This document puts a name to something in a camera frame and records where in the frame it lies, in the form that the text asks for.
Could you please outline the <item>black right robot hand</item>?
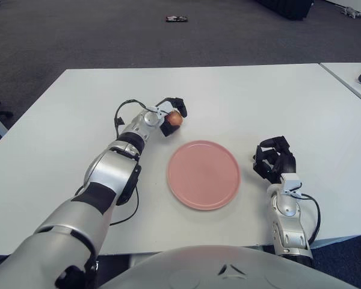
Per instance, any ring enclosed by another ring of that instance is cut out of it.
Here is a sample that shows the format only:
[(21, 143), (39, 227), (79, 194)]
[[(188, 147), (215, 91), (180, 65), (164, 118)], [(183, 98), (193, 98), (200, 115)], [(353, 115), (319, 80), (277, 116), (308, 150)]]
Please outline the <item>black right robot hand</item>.
[(280, 184), (283, 173), (296, 172), (296, 160), (284, 136), (260, 142), (253, 161), (253, 170), (272, 184)]

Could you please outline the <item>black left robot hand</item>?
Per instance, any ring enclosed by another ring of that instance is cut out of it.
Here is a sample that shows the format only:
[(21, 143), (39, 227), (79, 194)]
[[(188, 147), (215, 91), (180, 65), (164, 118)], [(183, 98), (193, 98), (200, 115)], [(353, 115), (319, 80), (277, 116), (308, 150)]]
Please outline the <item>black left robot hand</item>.
[(177, 131), (188, 115), (182, 98), (165, 98), (157, 103), (156, 108), (160, 118), (164, 119), (159, 128), (165, 137)]

